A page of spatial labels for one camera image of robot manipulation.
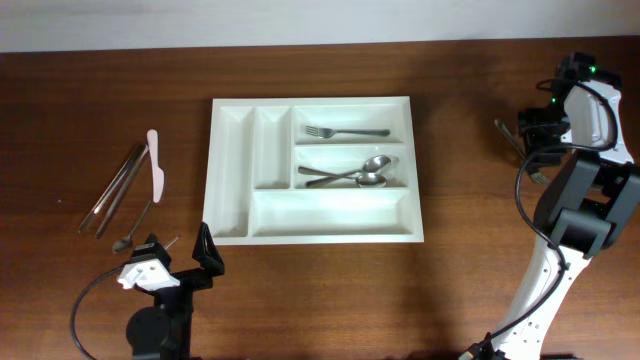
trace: white cutlery tray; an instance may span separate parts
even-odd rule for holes
[[[320,139],[307,125],[391,133]],[[349,171],[376,155],[393,160],[384,188],[307,189],[320,177],[297,171]],[[409,98],[213,100],[202,220],[216,245],[424,241]]]

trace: white wall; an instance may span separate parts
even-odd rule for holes
[[[638,0],[0,0],[0,52],[638,34]]]

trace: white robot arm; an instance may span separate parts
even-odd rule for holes
[[[483,342],[460,356],[461,360],[540,359],[547,330],[569,288],[592,257],[613,244],[640,201],[640,171],[627,151],[618,117],[619,78],[607,72],[596,75],[595,59],[572,54],[556,71],[556,77],[570,80],[557,81],[558,84],[551,81],[553,98],[549,106],[520,113],[520,135],[527,155],[549,144],[603,147],[615,141],[607,151],[574,151],[536,207],[533,222],[564,255],[564,276],[555,290],[551,289],[561,275],[560,254],[536,236],[529,268],[511,308],[495,331],[497,336],[488,334]],[[578,81],[606,99],[610,109],[605,109],[606,105],[591,92],[571,86]],[[557,165],[562,155],[540,156],[535,166]],[[591,188],[600,189],[609,201],[586,199]],[[550,289],[552,293],[543,300]],[[537,310],[505,331],[506,326],[540,301],[544,302]]]

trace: spoon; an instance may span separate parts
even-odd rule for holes
[[[344,172],[344,173],[340,173],[340,175],[349,176],[349,175],[353,175],[353,174],[356,174],[356,173],[359,173],[359,172],[382,174],[389,168],[389,165],[391,165],[391,159],[388,156],[378,155],[378,156],[374,156],[371,159],[368,159],[367,161],[365,161],[362,164],[362,168],[361,169],[347,171],[347,172]],[[305,186],[308,187],[308,188],[310,188],[310,187],[319,187],[319,186],[323,186],[323,185],[332,183],[332,182],[334,182],[336,180],[338,180],[338,178],[325,177],[325,178],[322,178],[322,179],[307,181]]]
[[[142,222],[144,216],[147,214],[147,211],[149,211],[149,207],[151,207],[151,200],[147,202],[147,206],[144,208],[144,210],[142,210],[142,214],[140,214],[138,221],[136,221],[135,225],[133,225],[133,229],[131,229],[129,235],[123,237],[120,240],[116,240],[116,242],[113,243],[113,247],[111,248],[111,250],[113,250],[114,254],[123,252],[133,246],[133,240],[131,239],[131,237],[133,236],[133,233],[136,232],[136,229],[138,229],[138,226]]]
[[[387,185],[387,179],[378,174],[378,173],[362,173],[356,177],[349,177],[345,175],[332,174],[325,171],[310,169],[305,166],[298,166],[298,172],[305,175],[322,175],[322,176],[331,176],[340,179],[349,179],[353,180],[358,184],[359,187],[383,187]]]

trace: pink knife handle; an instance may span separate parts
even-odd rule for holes
[[[157,203],[162,198],[164,189],[164,171],[158,166],[158,132],[151,129],[147,131],[147,144],[151,157],[151,174],[153,176],[153,202]]]

